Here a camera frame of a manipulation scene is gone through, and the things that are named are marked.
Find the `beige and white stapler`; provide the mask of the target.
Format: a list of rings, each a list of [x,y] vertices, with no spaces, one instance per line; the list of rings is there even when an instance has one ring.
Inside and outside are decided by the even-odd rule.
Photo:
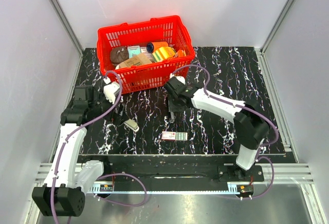
[[[124,121],[123,123],[125,126],[127,126],[129,129],[131,129],[134,132],[138,132],[139,131],[139,126],[138,124],[132,120],[132,119],[128,119],[126,121]]]

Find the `black stapler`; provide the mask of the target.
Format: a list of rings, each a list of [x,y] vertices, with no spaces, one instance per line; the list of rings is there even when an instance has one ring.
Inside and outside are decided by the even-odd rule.
[[[177,106],[173,103],[173,101],[168,101],[168,110],[169,110],[169,122],[172,124],[175,122],[175,112]]]

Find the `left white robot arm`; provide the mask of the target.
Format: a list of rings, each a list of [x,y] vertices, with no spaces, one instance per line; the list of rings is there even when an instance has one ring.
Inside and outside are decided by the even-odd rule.
[[[96,179],[110,178],[112,169],[102,161],[87,162],[79,173],[76,165],[88,127],[110,114],[121,91],[117,82],[108,83],[101,91],[93,86],[75,87],[73,99],[61,113],[59,144],[51,168],[43,185],[32,191],[32,199],[44,216],[55,220],[80,216],[85,196]]]

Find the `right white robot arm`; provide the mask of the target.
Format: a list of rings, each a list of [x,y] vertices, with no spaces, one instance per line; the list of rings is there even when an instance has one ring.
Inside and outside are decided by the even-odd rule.
[[[250,180],[258,149],[270,130],[268,122],[255,113],[258,103],[236,101],[212,92],[206,94],[200,86],[188,86],[181,76],[170,77],[164,88],[168,93],[169,103],[175,108],[205,110],[234,125],[240,144],[235,164],[227,170],[227,178]]]

